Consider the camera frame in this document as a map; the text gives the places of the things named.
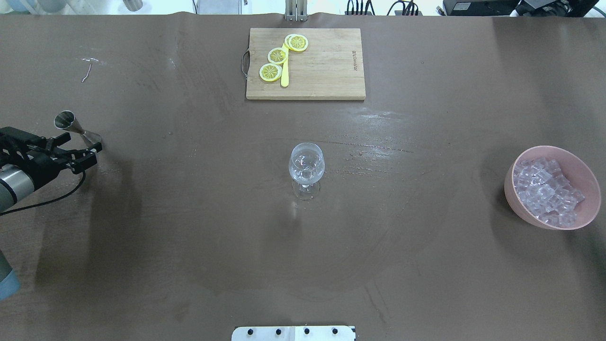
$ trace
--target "cutting board handle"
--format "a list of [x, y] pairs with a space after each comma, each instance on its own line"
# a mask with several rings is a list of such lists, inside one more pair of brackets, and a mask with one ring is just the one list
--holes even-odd
[[[246, 71], [244, 71], [244, 59], [246, 59], [246, 55], [248, 55], [248, 66], [246, 67]], [[250, 49], [247, 49], [246, 52], [242, 55], [242, 64], [240, 65], [240, 69], [244, 74], [244, 78], [248, 79], [248, 69], [250, 68]]]

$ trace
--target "pink bowl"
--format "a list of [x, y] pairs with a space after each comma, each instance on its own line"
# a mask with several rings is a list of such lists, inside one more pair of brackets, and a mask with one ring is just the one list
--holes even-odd
[[[562, 173], [568, 178], [570, 184], [579, 189], [585, 196], [585, 200], [580, 202], [574, 209], [577, 213], [577, 219], [574, 226], [570, 228], [559, 228], [537, 219], [522, 204], [513, 187], [513, 167], [521, 161], [534, 160], [540, 157], [545, 157], [548, 160], [555, 159], [559, 162]], [[532, 147], [518, 156], [505, 176], [505, 197], [513, 212], [519, 215], [520, 218], [532, 225], [551, 230], [575, 230], [586, 226], [596, 218], [602, 204], [600, 185], [591, 169], [571, 152], [552, 146]]]

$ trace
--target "bowl of ice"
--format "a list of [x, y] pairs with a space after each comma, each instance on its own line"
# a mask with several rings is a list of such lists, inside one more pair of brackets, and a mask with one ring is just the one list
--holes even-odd
[[553, 146], [521, 153], [505, 177], [505, 197], [525, 221], [544, 229], [574, 230], [597, 216], [602, 195], [587, 165]]

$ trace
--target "metal jigger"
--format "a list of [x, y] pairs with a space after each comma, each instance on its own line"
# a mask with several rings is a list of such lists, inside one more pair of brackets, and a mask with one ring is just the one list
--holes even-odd
[[95, 143], [102, 141], [101, 135], [82, 129], [74, 113], [69, 110], [62, 111], [55, 117], [55, 127], [80, 134], [88, 147], [92, 147]]

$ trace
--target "yellow knife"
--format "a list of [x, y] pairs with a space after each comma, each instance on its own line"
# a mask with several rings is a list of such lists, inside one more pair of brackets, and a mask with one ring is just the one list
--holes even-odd
[[282, 48], [286, 50], [286, 60], [284, 60], [284, 63], [282, 64], [282, 77], [280, 78], [280, 85], [283, 87], [287, 87], [290, 82], [290, 79], [288, 77], [288, 52], [290, 51], [290, 49], [288, 48], [288, 46], [286, 46], [286, 43], [282, 44]]

